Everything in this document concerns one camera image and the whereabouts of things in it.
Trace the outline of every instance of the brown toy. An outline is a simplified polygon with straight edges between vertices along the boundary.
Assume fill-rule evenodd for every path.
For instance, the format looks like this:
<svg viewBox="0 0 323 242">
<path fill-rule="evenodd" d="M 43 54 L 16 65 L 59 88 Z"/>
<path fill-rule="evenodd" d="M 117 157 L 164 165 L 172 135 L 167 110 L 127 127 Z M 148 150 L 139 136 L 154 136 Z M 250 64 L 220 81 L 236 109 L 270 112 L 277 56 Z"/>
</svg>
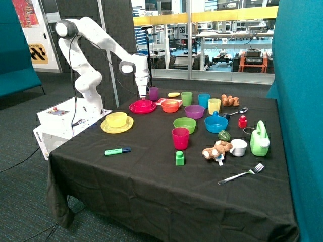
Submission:
<svg viewBox="0 0 323 242">
<path fill-rule="evenodd" d="M 232 96 L 227 97 L 226 94 L 223 94 L 221 96 L 221 99 L 222 99 L 222 105 L 224 107 L 230 107 L 230 106 L 238 107 L 240 105 L 238 97 L 232 97 Z"/>
<path fill-rule="evenodd" d="M 226 152 L 233 148 L 233 145 L 227 141 L 218 140 L 212 148 L 206 148 L 202 151 L 202 154 L 207 160 L 215 159 L 220 155 L 225 156 Z"/>
</svg>

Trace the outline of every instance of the purple bowl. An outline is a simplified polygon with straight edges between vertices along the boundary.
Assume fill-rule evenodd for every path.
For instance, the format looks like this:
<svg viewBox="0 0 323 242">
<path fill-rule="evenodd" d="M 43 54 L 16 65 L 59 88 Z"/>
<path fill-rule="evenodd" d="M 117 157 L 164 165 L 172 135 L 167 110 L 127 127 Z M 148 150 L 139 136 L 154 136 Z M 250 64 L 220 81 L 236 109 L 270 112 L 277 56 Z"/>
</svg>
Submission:
<svg viewBox="0 0 323 242">
<path fill-rule="evenodd" d="M 200 105 L 190 105 L 185 107 L 186 116 L 192 119 L 199 119 L 203 117 L 204 107 Z"/>
</svg>

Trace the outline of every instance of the blue cup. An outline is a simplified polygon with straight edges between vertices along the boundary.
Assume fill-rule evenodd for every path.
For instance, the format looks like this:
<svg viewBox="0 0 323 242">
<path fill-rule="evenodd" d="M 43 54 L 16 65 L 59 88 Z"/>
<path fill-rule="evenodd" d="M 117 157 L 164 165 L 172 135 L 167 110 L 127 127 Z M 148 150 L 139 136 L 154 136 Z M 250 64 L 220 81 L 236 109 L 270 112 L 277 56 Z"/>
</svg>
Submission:
<svg viewBox="0 0 323 242">
<path fill-rule="evenodd" d="M 198 105 L 204 107 L 205 109 L 208 108 L 208 100 L 211 98 L 210 94 L 201 93 L 198 95 Z"/>
</svg>

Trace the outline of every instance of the yellow railing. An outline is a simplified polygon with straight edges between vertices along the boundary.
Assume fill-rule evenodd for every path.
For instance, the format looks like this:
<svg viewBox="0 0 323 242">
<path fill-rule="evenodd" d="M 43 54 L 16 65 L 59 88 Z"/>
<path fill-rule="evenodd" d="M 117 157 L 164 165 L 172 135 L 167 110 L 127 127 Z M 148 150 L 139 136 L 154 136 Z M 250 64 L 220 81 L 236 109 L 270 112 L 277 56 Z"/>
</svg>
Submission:
<svg viewBox="0 0 323 242">
<path fill-rule="evenodd" d="M 231 21 L 252 19 L 273 19 L 277 16 L 278 7 L 246 8 L 214 12 L 192 13 L 192 22 Z M 134 17 L 134 26 L 187 23 L 188 15 L 170 14 L 147 17 Z"/>
</svg>

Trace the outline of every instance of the teal partition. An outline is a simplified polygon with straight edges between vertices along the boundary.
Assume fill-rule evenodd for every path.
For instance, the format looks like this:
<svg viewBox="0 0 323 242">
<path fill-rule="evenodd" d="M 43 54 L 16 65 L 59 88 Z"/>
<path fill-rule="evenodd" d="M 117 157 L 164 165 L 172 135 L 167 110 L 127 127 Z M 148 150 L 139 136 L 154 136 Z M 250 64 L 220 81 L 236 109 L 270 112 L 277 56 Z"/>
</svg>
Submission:
<svg viewBox="0 0 323 242">
<path fill-rule="evenodd" d="M 323 241 L 322 1 L 279 3 L 275 81 L 300 241 Z"/>
<path fill-rule="evenodd" d="M 1 1 L 0 97 L 40 86 L 12 0 Z"/>
</svg>

